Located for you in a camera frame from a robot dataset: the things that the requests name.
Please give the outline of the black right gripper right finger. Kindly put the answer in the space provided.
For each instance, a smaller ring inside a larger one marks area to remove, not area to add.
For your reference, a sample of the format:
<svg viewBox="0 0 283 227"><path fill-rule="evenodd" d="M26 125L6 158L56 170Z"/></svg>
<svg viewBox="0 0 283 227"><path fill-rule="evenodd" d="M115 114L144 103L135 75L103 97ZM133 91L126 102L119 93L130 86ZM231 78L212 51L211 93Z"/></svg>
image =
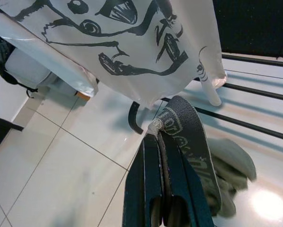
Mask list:
<svg viewBox="0 0 283 227"><path fill-rule="evenodd" d="M200 178L188 163L175 139L159 132L166 227L214 227Z"/></svg>

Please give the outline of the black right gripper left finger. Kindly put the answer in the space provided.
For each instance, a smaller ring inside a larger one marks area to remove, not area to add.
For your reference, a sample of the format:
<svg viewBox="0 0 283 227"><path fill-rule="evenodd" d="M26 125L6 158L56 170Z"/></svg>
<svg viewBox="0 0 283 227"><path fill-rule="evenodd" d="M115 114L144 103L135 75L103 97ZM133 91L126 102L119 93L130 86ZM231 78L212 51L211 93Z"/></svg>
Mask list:
<svg viewBox="0 0 283 227"><path fill-rule="evenodd" d="M165 150L155 119L141 141L125 181L123 227L163 227L166 211Z"/></svg>

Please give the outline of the grey-green shorts dark waistband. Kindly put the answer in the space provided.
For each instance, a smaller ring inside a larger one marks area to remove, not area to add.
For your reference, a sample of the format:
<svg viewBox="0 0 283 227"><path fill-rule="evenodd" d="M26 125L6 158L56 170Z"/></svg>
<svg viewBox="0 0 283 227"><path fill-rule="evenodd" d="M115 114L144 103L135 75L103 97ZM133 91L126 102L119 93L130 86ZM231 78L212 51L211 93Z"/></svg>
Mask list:
<svg viewBox="0 0 283 227"><path fill-rule="evenodd" d="M200 177L212 216L233 217L236 193L256 180L250 155L232 140L208 138L196 109L181 96L173 97L148 126L152 135L159 131L175 139Z"/></svg>

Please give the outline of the brown cardboard box corner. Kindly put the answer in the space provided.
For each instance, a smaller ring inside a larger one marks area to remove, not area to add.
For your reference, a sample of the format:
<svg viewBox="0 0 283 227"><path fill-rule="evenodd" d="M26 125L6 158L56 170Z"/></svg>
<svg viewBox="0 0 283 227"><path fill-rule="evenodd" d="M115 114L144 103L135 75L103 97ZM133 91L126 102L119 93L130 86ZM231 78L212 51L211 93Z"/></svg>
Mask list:
<svg viewBox="0 0 283 227"><path fill-rule="evenodd" d="M79 91L76 91L76 94L75 94L76 97L84 100L85 102L89 101L90 100L90 96L82 93L82 92L79 92Z"/></svg>

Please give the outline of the black metal clothes rack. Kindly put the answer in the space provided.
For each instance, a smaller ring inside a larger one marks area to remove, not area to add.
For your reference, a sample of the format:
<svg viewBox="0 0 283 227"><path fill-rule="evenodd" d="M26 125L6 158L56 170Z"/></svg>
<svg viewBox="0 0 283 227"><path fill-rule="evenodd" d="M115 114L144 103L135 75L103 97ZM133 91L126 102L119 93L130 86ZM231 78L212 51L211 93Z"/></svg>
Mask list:
<svg viewBox="0 0 283 227"><path fill-rule="evenodd" d="M237 55L230 55L230 54L222 54L222 57L224 59L227 60L235 60L235 61L245 61L245 62L250 62L250 63L257 63L257 64L264 64L264 65L272 65L272 66L279 66L279 67L283 67L283 61L277 61L277 60L267 60L267 59L259 59L259 58L254 58L254 57L245 57L245 56L237 56ZM277 100L282 100L283 101L283 95L282 94L277 94L277 93L273 93L273 92L269 92L269 91L263 91L263 90L258 90L255 88L250 88L250 87L244 87L244 86L239 86L239 85L234 85L234 84L230 84L230 83L226 83L223 85L226 88L230 88L230 89L234 89L234 90L239 90L242 92L247 92L247 93L251 93L251 94L255 94L255 95L260 95L260 96L266 96L269 98L273 98L273 99L277 99ZM132 105L130 107L129 113L128 113L128 123L130 128L138 133L138 134L142 134L143 133L143 129L137 124L136 121L136 116L137 116L137 112L139 109L140 105L137 102L132 102ZM277 131L273 131L267 128L263 128L254 124L250 124L248 122L244 122L244 121L240 121L219 113L214 113L212 111L208 111L205 109L201 109L201 108L196 108L196 111L201 113L201 114L205 114L207 116L213 117L213 118L217 118L238 126L242 126L257 132L261 132L279 139L283 140L283 133L277 132Z"/></svg>

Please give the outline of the white printed T-shirt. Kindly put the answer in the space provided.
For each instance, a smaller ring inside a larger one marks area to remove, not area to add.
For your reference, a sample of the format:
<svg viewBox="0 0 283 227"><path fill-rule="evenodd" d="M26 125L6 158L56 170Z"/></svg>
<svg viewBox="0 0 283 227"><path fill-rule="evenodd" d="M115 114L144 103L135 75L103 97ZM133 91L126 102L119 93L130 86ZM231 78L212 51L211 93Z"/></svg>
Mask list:
<svg viewBox="0 0 283 227"><path fill-rule="evenodd" d="M227 75L213 0L0 0L0 36L74 89L96 81L145 106Z"/></svg>

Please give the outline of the white round container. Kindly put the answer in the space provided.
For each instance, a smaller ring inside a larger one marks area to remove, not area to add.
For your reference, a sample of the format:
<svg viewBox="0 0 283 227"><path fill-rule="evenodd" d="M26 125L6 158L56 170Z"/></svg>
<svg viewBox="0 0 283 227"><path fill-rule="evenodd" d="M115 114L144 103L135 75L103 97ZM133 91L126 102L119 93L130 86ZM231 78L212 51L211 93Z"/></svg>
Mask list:
<svg viewBox="0 0 283 227"><path fill-rule="evenodd" d="M57 78L49 69L18 48L8 57L5 68L19 83L30 88L48 86Z"/></svg>

